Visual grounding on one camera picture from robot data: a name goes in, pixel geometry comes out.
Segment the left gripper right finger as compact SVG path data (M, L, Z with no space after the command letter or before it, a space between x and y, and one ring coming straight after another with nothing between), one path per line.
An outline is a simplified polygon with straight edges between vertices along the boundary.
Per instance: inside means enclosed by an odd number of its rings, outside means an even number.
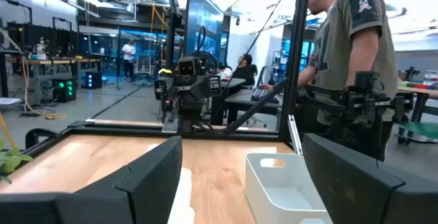
M315 134L302 152L333 223L437 224L437 183Z

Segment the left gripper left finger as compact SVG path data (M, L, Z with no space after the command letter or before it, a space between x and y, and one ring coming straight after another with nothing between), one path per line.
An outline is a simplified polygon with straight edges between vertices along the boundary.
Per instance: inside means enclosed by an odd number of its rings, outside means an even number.
M1 186L2 223L167 223L182 139L148 150L133 141L66 139Z

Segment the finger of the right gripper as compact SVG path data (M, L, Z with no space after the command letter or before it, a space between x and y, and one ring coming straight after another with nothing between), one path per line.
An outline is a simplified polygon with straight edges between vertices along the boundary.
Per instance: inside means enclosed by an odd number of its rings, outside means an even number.
M220 76L210 75L207 84L207 96L208 97L218 97L222 94L222 86Z
M167 79L159 79L154 82L155 98L158 101L167 100L168 85Z

